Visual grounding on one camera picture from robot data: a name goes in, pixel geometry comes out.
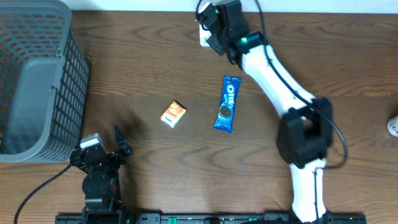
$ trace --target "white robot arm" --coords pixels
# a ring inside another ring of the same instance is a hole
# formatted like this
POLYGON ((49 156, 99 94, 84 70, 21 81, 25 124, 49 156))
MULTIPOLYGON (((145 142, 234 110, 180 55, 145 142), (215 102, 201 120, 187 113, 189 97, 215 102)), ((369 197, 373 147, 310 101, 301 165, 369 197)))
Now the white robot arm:
POLYGON ((279 62, 271 45, 261 41, 261 33, 248 31, 247 23, 238 11, 241 11, 239 1, 203 5, 197 17, 200 43, 211 46, 219 55, 227 53, 229 61, 251 76, 274 105, 281 118, 278 150, 292 171, 292 210, 301 222, 313 222, 326 213, 322 199, 322 168, 326 165, 326 149, 331 144, 331 126, 287 88, 275 69, 296 93, 326 111, 329 118, 331 104, 327 99, 316 100, 304 90, 279 62), (305 127, 304 119, 315 120, 316 126, 305 127))

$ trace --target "blue snack wrapper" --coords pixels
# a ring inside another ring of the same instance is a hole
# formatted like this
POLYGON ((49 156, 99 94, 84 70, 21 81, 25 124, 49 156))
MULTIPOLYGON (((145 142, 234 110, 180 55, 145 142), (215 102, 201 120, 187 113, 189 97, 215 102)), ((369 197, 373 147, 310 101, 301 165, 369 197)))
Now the blue snack wrapper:
POLYGON ((232 134, 236 97, 242 79, 239 77, 224 76, 223 92, 221 94, 220 108, 214 128, 227 131, 232 134))

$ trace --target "black cable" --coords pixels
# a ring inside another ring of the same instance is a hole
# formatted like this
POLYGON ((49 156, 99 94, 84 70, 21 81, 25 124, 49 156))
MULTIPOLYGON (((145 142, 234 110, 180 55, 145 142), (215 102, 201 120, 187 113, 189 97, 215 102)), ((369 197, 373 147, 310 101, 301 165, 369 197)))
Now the black cable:
POLYGON ((15 218, 14 218, 14 224, 18 224, 18 217, 19 214, 22 210, 22 208, 24 208, 26 202, 36 193, 38 192, 40 189, 42 189, 43 187, 45 187, 47 184, 51 183, 53 180, 57 179, 58 177, 60 177, 63 173, 65 173, 69 168, 71 168, 72 164, 69 164, 65 169, 63 169, 61 172, 59 172, 57 175, 53 176, 51 179, 49 179, 48 181, 44 182, 42 185, 38 186, 34 191, 32 191, 32 193, 30 193, 25 200, 21 203, 21 205, 18 208, 17 213, 15 214, 15 218))
MULTIPOLYGON (((263 42, 264 45, 268 44, 268 41, 266 39, 266 25, 264 22, 264 16, 262 14, 262 10, 261 10, 261 6, 258 0, 255 0, 257 7, 259 9, 259 13, 260 13, 260 19, 261 19, 261 28, 262 28, 262 32, 264 33, 263 35, 263 42)), ((319 110, 318 108, 316 108, 315 106, 313 106, 311 103, 309 103, 307 100, 305 100, 302 96, 300 96, 288 83, 287 81, 282 77, 282 75, 280 75, 280 73, 278 72, 278 70, 275 68, 274 64, 272 63, 272 61, 270 60, 269 56, 268 56, 268 52, 266 49, 266 46, 264 46, 264 53, 266 55, 266 59, 268 64, 271 66, 271 68, 273 69, 273 71, 275 72, 275 74, 278 76, 278 78, 282 81, 282 83, 293 93, 294 96, 296 96, 299 100, 301 100, 303 103, 305 103, 309 108, 311 108, 312 110, 314 110, 314 112, 316 112, 317 114, 319 114, 319 116, 321 116, 323 119, 325 119, 327 121, 327 123, 330 124, 330 126, 336 131, 338 137, 341 140, 341 143, 343 145, 343 149, 344 149, 344 157, 343 160, 337 164, 337 165, 332 165, 332 166, 325 166, 325 167, 316 167, 314 173, 314 186, 315 186, 315 213, 317 216, 317 220, 320 223, 320 219, 319 219, 319 214, 318 214, 318 197, 317 197, 317 170, 318 169, 323 169, 323 170, 327 170, 327 169, 339 169, 341 167, 343 167, 347 160, 348 160, 348 145, 347 145, 347 141, 343 135, 343 133, 340 131, 340 129, 338 128, 338 126, 331 120, 329 119, 321 110, 319 110)))
POLYGON ((201 21, 199 21, 199 18, 198 18, 198 16, 199 16, 199 7, 200 7, 200 3, 201 2, 202 2, 202 0, 198 1, 196 13, 195 13, 195 20, 200 24, 200 26, 201 26, 201 28, 203 30, 208 31, 208 29, 205 28, 205 26, 201 23, 201 21))

